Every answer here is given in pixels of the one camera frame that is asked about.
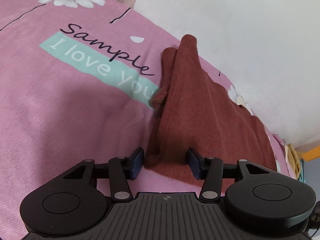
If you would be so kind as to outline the dark red knit sweater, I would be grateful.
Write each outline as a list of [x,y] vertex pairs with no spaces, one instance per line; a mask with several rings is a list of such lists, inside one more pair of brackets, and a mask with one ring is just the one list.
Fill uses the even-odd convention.
[[156,118],[145,168],[199,185],[185,161],[188,149],[235,164],[239,159],[276,170],[276,160],[258,117],[234,103],[203,70],[197,40],[185,35],[162,54],[163,80],[153,97]]

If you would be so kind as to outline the yellow folded cloth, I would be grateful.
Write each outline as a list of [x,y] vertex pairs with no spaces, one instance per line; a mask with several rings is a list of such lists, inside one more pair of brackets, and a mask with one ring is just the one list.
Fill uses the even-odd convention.
[[302,165],[302,152],[297,151],[292,144],[287,145],[287,158],[289,164],[295,174],[295,178],[299,179],[302,174],[303,165]]

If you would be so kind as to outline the grey and orange box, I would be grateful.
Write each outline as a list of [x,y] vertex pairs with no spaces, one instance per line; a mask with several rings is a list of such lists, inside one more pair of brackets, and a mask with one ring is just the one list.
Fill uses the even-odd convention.
[[314,190],[319,189],[319,146],[302,154],[301,178]]

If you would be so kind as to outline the pink floral bed sheet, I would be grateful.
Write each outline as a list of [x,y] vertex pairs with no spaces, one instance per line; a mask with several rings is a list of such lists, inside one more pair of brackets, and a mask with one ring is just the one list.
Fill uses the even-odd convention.
[[179,40],[115,0],[1,0],[1,238],[20,203],[90,158],[147,148],[161,55]]

